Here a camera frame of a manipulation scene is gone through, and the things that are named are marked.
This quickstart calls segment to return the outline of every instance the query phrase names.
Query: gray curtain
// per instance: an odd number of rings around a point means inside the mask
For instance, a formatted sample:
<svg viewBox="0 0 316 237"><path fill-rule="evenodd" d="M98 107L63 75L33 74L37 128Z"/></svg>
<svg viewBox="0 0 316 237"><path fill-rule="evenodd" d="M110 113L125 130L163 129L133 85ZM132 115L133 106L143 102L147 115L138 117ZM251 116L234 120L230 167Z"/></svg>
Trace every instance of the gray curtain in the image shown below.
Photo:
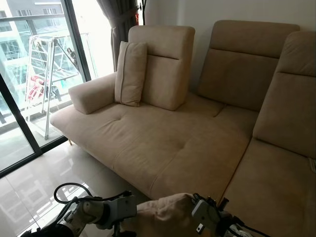
<svg viewBox="0 0 316 237"><path fill-rule="evenodd" d="M118 67L119 45L128 42L128 31L136 22L136 0L97 0L103 13L108 18L111 29L111 45L114 71Z"/></svg>

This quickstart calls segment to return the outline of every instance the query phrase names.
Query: beige sofa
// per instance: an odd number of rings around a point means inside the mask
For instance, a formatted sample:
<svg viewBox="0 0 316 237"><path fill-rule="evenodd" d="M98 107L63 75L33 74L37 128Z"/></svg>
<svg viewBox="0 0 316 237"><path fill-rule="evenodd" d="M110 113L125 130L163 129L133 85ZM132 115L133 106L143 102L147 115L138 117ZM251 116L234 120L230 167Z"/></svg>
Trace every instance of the beige sofa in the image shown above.
<svg viewBox="0 0 316 237"><path fill-rule="evenodd" d="M71 88L74 105L51 123L150 198L225 195L235 215L272 236L312 232L304 215L312 217L306 203L315 174L302 157L315 158L315 59L304 48L305 40L314 40L311 34L292 34L278 64L286 37L298 30L291 24L217 22L198 96L187 95L193 28L134 27L129 41L148 44L141 106L114 103L112 74ZM294 76L284 79L284 72ZM309 82L300 85L297 74Z"/></svg>

